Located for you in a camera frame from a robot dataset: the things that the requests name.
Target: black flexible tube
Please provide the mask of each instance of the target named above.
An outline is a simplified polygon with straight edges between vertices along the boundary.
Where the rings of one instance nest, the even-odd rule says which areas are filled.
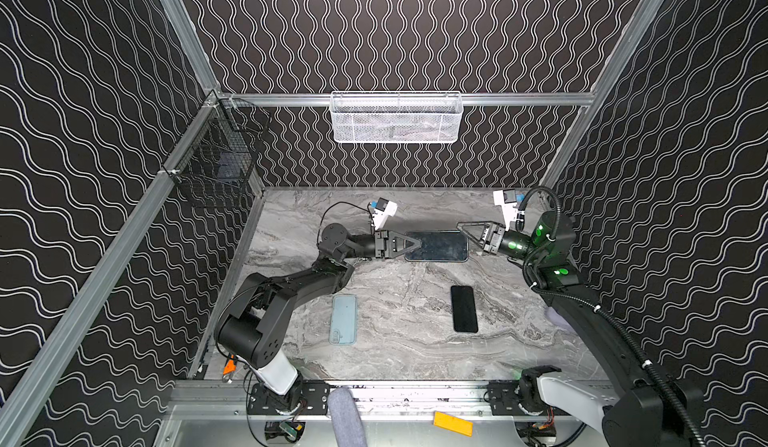
[[[581,297],[572,296],[570,294],[557,292],[554,290],[540,289],[538,287],[531,287],[531,290],[542,296],[561,297],[563,299],[570,299],[575,302],[583,303],[584,305],[592,308],[592,310],[600,317],[605,319],[611,327],[616,329],[621,338],[627,343],[634,356],[637,357],[638,361],[642,365],[643,370],[648,373],[648,376],[654,383],[654,386],[658,388],[659,394],[661,394],[664,400],[672,405],[674,411],[678,414],[680,419],[682,419],[683,423],[685,423],[688,430],[690,430],[690,433],[694,437],[696,444],[699,447],[706,447],[706,442],[704,441],[704,437],[699,430],[699,426],[692,420],[683,403],[680,401],[680,399],[677,398],[677,395],[672,391],[672,388],[661,377],[661,374],[659,374],[656,366],[650,361],[650,359],[648,359],[648,354],[645,353],[642,347],[640,347],[638,341],[629,334],[629,331],[623,325],[621,325],[621,323],[616,318],[611,316],[605,310],[601,309],[599,305],[593,304],[592,302],[589,302],[586,299],[582,299]]]
[[[578,439],[578,437],[586,428],[587,428],[587,424],[581,423],[581,425],[576,429],[576,431],[572,433],[566,440],[564,440],[563,442],[560,442],[559,444],[552,445],[552,447],[568,447],[570,444],[574,443],[576,439]]]
[[[558,199],[557,194],[549,188],[548,186],[535,186],[531,190],[525,193],[525,196],[523,197],[523,200],[520,202],[520,205],[518,205],[518,221],[515,221],[514,228],[518,232],[523,230],[523,227],[525,227],[525,207],[528,205],[528,201],[531,200],[532,194],[534,192],[544,192],[547,195],[549,195],[549,198],[554,202],[554,227],[552,227],[552,231],[549,233],[550,238],[552,241],[557,238],[558,235],[558,228],[560,227],[560,219],[563,215],[563,206],[560,203],[560,199]]]

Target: patterned wall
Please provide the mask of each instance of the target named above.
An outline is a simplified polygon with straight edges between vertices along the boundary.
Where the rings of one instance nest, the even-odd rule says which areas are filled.
[[[281,108],[256,146],[256,167],[269,186],[533,186],[577,112],[468,107],[453,144],[337,144],[327,108]]]
[[[0,405],[197,113],[158,0],[0,0]]]
[[[558,184],[604,305],[768,445],[768,0],[666,0]]]
[[[638,0],[184,0],[222,88],[580,92]]]
[[[249,210],[199,210],[171,195],[24,445],[152,445]]]

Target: white mesh basket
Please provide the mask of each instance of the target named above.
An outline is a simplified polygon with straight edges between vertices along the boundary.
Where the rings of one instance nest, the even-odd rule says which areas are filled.
[[[341,144],[451,144],[462,123],[458,92],[333,92],[333,140]]]

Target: gray cloth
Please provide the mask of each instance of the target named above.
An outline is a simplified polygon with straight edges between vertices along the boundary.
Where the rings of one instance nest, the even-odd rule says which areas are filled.
[[[352,391],[344,387],[328,394],[328,412],[339,447],[368,447]]]

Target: black wire basket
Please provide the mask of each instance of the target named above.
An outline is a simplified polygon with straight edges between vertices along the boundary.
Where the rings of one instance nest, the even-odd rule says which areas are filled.
[[[171,177],[184,199],[203,208],[244,206],[254,195],[248,181],[255,147],[269,126],[270,115],[256,107],[247,124],[235,122],[229,109],[216,109],[187,152],[181,172]]]

